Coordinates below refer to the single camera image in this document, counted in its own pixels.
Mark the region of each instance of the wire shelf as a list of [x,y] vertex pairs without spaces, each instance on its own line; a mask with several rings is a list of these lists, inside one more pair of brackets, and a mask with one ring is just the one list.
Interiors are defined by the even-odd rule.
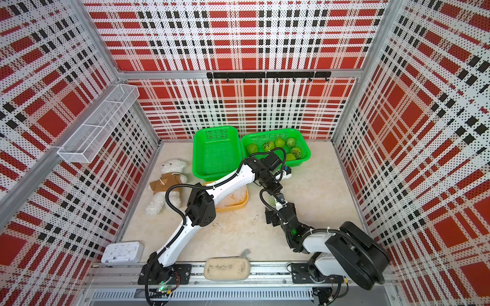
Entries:
[[118,84],[63,144],[58,155],[70,163],[91,163],[139,96],[136,86]]

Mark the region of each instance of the white teddy bear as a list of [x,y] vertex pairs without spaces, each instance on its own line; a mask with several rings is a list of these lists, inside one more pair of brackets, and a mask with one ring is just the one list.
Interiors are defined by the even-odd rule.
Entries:
[[[147,205],[145,211],[147,214],[158,214],[165,205],[165,194],[167,190],[176,184],[185,184],[187,176],[182,174],[187,163],[178,159],[171,159],[162,165],[162,176],[150,183],[150,188],[153,190],[153,199]],[[176,208],[180,208],[180,188],[170,191],[170,203]]]

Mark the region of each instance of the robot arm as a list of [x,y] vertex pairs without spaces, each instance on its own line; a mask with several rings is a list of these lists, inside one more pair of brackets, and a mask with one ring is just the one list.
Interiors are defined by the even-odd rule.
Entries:
[[[235,175],[235,173],[236,172],[232,172],[207,186],[219,185],[219,183],[225,182],[231,176]],[[178,235],[175,241],[170,244],[165,252],[158,258],[158,262],[162,264],[163,267],[173,265],[177,261],[180,252],[182,252],[186,244],[191,241],[199,229],[214,220],[216,217],[214,206],[234,190],[248,183],[252,183],[253,181],[255,181],[255,174],[252,172],[252,169],[247,165],[243,165],[233,179],[221,186],[214,189],[202,190],[200,194],[196,189],[193,189],[187,204],[188,208],[186,209],[186,225],[184,226],[183,221],[181,221],[179,227],[175,230],[169,240],[157,251],[160,253],[162,249],[166,245],[169,245],[169,242]]]
[[[275,170],[281,164],[283,166],[279,173],[276,173]],[[309,272],[312,279],[321,280],[327,277],[327,274],[333,274],[321,263],[321,252],[328,252],[332,253],[339,262],[340,270],[337,271],[345,271],[344,274],[349,275],[360,287],[369,290],[375,282],[383,283],[382,272],[390,262],[389,256],[357,226],[345,222],[339,230],[313,229],[298,221],[294,203],[284,199],[281,193],[282,186],[279,183],[282,178],[287,178],[290,174],[291,169],[285,166],[276,154],[270,152],[263,159],[257,159],[253,155],[244,159],[237,171],[207,186],[199,183],[181,185],[193,188],[185,215],[175,209],[183,220],[158,253],[155,252],[150,256],[142,273],[146,276],[151,274],[151,278],[156,283],[169,279],[172,265],[185,245],[201,227],[209,225],[215,219],[215,205],[237,188],[258,182],[264,188],[260,191],[260,198],[266,206],[267,223],[281,226],[286,241],[294,252],[315,253],[310,260],[312,270]],[[263,198],[264,192],[273,196],[275,203],[266,201]]]

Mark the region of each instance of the green plastic basket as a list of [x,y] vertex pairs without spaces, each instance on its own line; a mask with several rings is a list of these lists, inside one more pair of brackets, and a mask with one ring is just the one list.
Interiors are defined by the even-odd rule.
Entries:
[[[304,161],[307,161],[310,156],[310,148],[308,148],[308,145],[306,144],[305,139],[303,138],[303,135],[300,133],[300,131],[296,129],[282,129],[282,130],[276,130],[276,131],[270,131],[270,132],[262,132],[262,133],[255,133],[255,134],[248,134],[243,136],[242,140],[240,143],[242,144],[242,154],[244,157],[248,157],[249,154],[246,151],[246,147],[254,143],[257,145],[257,148],[259,149],[259,152],[264,152],[264,143],[266,141],[275,141],[277,138],[282,138],[284,141],[286,141],[287,138],[293,137],[296,139],[296,147],[301,149],[301,152],[303,153],[301,155],[300,159],[297,159],[295,161],[288,161],[286,162],[286,165],[289,167],[296,167],[302,164]],[[288,146],[284,146],[284,150],[286,151],[286,154],[291,152],[291,148]],[[280,151],[275,151],[277,156],[279,156],[281,159],[284,158],[282,156],[282,153]],[[264,158],[264,155],[258,155],[257,158]]]
[[233,170],[242,160],[238,131],[232,126],[218,126],[197,131],[194,135],[192,172],[207,182],[216,181]]

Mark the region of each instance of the plaid wall panel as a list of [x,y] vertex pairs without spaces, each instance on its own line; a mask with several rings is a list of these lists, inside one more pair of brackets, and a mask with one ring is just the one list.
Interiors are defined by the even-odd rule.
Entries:
[[490,303],[490,1],[405,1],[337,144],[413,305]]
[[133,80],[162,139],[187,139],[202,128],[231,125],[240,136],[295,128],[305,138],[329,139],[354,78]]
[[0,232],[0,304],[70,305],[154,150],[129,110],[91,164],[60,162]]
[[388,0],[83,0],[123,71],[360,68]]
[[112,81],[59,0],[0,5],[0,198]]

